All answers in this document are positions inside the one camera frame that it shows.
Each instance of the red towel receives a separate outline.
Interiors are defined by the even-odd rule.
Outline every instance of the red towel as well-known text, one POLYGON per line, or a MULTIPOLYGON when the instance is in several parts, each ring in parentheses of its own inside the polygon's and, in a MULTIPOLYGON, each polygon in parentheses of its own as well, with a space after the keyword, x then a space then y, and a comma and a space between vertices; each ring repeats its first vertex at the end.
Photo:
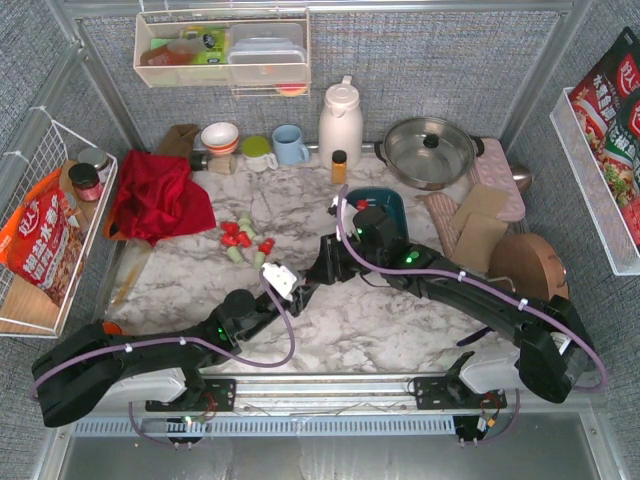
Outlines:
POLYGON ((215 228, 209 195, 190 175, 186 158, 131 150, 112 209, 120 232, 153 246, 162 238, 215 228))

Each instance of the white basket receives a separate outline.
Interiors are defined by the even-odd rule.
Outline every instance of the white basket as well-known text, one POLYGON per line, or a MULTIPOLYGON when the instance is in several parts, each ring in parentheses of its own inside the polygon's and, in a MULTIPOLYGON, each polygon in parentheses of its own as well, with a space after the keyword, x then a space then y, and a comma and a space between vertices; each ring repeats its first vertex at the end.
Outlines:
POLYGON ((640 253, 591 152, 565 88, 549 115, 615 275, 640 275, 640 253))
MULTIPOLYGON (((40 140, 38 148, 20 179, 18 187, 13 192, 7 211, 3 215, 3 225, 15 209, 23 202, 29 190, 31 190, 38 181, 56 168, 61 167, 64 162, 69 159, 67 146, 61 131, 73 135, 88 147, 96 147, 96 145, 71 129, 51 119, 51 125, 40 140)), ((48 297, 46 297, 40 289, 30 284, 27 285, 25 281, 12 273, 6 266, 0 265, 0 301, 2 302, 2 308, 0 309, 1 336, 55 338, 62 332, 76 289, 78 288, 78 281, 81 277, 81 272, 79 272, 80 265, 82 264, 81 260, 83 259, 86 262, 89 256, 91 246, 98 232, 100 219, 102 218, 110 192, 113 189, 115 179, 118 175, 118 162, 116 158, 109 154, 108 157, 110 163, 108 167, 109 174, 104 185, 104 191, 96 206, 91 225, 85 236, 80 257, 76 262, 71 281, 69 282, 69 288, 67 289, 60 308, 56 307, 51 300, 48 300, 48 297), (6 302, 7 296, 11 294, 13 298, 18 298, 18 292, 21 298, 21 305, 15 308, 13 306, 8 307, 8 302, 6 302)))
POLYGON ((279 18, 270 8, 169 10, 139 13, 136 16, 133 68, 149 87, 228 85, 232 87, 234 95, 264 96, 279 95, 277 90, 279 84, 307 84, 307 90, 302 95, 308 95, 311 83, 309 12, 307 9, 290 9, 289 11, 301 18, 279 18), (156 22, 155 20, 158 18, 161 20, 175 18, 177 20, 156 22), (140 63, 140 57, 149 50, 153 38, 178 38, 179 33, 187 26, 220 26, 229 29, 238 24, 265 22, 301 25, 305 32, 302 47, 306 50, 306 61, 301 63, 172 66, 144 66, 140 63))

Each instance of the red toy pepper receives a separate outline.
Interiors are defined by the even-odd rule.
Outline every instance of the red toy pepper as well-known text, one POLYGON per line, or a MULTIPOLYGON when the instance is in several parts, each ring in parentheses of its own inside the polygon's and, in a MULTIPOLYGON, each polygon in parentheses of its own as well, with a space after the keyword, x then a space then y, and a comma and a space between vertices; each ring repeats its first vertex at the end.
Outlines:
POLYGON ((236 235, 236 240, 244 248, 249 248, 251 246, 251 240, 249 240, 249 236, 245 232, 240 232, 236 235))
POLYGON ((220 224, 220 228, 233 237, 235 237, 240 231, 240 227, 235 222, 222 222, 220 224))
POLYGON ((225 233, 220 238, 220 243, 226 247, 235 247, 236 245, 238 245, 238 240, 233 235, 225 233))
POLYGON ((262 244, 258 247, 258 250, 264 253, 265 255, 269 255, 273 250, 276 241, 273 238, 267 238, 262 244))

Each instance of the robotic arm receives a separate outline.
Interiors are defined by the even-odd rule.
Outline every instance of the robotic arm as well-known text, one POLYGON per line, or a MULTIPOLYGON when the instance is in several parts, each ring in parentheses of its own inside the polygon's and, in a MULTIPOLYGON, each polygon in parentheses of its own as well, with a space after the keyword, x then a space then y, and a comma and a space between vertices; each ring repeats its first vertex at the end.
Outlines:
MULTIPOLYGON (((353 218, 358 232, 351 243, 358 255, 386 268, 430 268, 459 274, 460 269, 437 251, 403 238, 391 217, 380 207, 369 207, 353 218)), ((186 391, 177 399, 189 407, 199 397, 204 382, 198 369, 219 365, 228 357, 200 343, 183 341, 201 339, 217 350, 237 355, 240 341, 249 341, 280 316, 272 298, 294 317, 300 315, 319 285, 345 282, 358 273, 369 273, 346 250, 336 234, 323 236, 320 254, 313 266, 291 281, 288 289, 270 282, 280 296, 263 293, 258 298, 247 290, 231 292, 205 321, 180 332, 123 336, 107 334, 101 324, 87 325, 49 353, 32 368, 34 379, 72 359, 104 349, 105 353, 75 363, 51 376, 37 388, 44 423, 57 427, 76 421, 90 413, 105 393, 118 381, 134 375, 168 368, 185 372, 186 391), (145 342, 149 346, 132 351, 127 346, 145 342)), ((486 282, 467 274, 486 285, 486 282)), ((507 305, 498 297, 468 283, 437 275, 383 275, 389 285, 419 298, 427 297, 461 310, 480 320, 520 349, 517 369, 521 381, 540 397, 561 403, 588 365, 588 357, 575 342, 561 352, 552 334, 554 329, 531 313, 507 305)), ((521 297, 503 292, 514 300, 521 297)), ((529 300, 532 306, 572 330, 592 345, 573 305, 554 297, 551 302, 529 300)))

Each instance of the cardboard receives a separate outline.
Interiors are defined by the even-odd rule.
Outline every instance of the cardboard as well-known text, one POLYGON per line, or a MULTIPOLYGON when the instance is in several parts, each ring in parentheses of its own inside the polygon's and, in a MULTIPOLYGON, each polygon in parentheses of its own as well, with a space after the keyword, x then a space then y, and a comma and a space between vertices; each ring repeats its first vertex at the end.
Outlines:
POLYGON ((160 142, 156 155, 163 157, 184 157, 188 159, 193 151, 193 142, 200 129, 197 125, 173 125, 160 142))
POLYGON ((508 223, 495 218, 471 213, 451 261, 476 272, 487 273, 491 254, 508 226, 508 223))
POLYGON ((471 213, 495 218, 507 203, 508 198, 507 192, 482 184, 476 185, 451 219, 451 227, 459 232, 462 231, 471 213))

